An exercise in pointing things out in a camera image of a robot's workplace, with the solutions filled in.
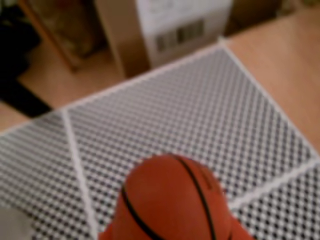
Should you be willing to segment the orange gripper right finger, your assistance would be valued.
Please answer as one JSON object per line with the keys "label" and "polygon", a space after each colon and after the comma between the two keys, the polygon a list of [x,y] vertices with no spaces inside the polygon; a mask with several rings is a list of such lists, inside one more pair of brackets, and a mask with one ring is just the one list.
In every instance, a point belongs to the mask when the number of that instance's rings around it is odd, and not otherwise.
{"label": "orange gripper right finger", "polygon": [[254,240],[254,238],[237,219],[232,219],[229,240]]}

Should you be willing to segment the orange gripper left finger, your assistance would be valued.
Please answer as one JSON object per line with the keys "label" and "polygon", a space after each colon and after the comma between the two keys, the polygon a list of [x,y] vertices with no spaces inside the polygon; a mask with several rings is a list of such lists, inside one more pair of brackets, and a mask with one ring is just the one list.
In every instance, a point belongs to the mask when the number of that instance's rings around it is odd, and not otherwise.
{"label": "orange gripper left finger", "polygon": [[98,234],[98,240],[115,240],[115,223],[113,220],[110,224],[108,224],[105,229]]}

